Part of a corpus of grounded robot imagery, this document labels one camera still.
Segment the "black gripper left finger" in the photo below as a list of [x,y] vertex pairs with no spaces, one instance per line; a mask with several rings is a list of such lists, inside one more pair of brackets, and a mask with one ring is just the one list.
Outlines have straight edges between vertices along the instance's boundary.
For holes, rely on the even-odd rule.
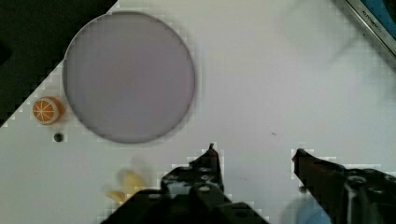
[[269,224],[246,203],[224,193],[219,154],[208,150],[142,189],[100,224]]

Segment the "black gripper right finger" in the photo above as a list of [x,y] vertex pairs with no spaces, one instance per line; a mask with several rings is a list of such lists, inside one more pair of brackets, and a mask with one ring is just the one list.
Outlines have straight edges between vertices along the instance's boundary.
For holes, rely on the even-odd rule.
[[302,148],[294,173],[332,224],[396,224],[396,179],[372,168],[351,168],[319,159]]

